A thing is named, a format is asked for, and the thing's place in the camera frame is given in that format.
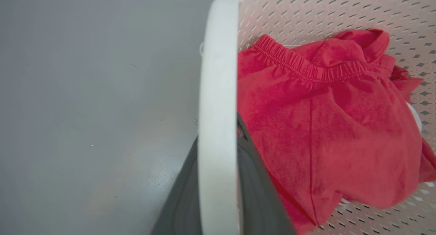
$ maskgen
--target laundry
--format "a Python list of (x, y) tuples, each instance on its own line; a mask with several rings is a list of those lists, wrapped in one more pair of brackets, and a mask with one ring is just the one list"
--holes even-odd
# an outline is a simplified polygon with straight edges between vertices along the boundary
[(436, 179), (406, 103), (422, 79), (388, 43), (351, 30), (290, 50), (263, 35), (238, 56), (238, 112), (299, 234), (341, 199), (388, 208)]

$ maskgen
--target glossy gray surface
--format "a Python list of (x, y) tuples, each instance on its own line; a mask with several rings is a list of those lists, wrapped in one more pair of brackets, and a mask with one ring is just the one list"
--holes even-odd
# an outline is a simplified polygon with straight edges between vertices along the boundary
[(0, 234), (148, 234), (212, 0), (0, 0)]

